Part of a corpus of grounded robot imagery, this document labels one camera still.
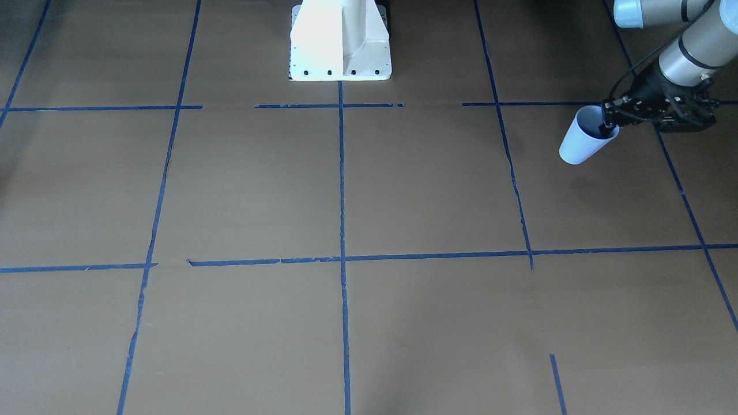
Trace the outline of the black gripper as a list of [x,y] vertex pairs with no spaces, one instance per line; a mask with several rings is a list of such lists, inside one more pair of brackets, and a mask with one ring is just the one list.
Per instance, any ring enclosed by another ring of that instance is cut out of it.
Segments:
[[659,63],[651,63],[638,74],[626,93],[626,113],[617,108],[614,100],[602,100],[602,124],[598,127],[602,138],[611,138],[616,125],[628,125],[632,119],[659,119],[680,115],[676,97],[681,86],[664,74]]

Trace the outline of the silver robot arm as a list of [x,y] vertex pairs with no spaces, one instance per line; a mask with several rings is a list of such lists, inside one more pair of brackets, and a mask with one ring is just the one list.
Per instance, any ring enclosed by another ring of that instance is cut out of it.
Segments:
[[645,68],[627,91],[611,90],[601,102],[598,133],[651,123],[664,133],[703,131],[716,123],[717,100],[709,96],[713,75],[736,59],[735,1],[616,1],[620,28],[684,27],[641,58]]

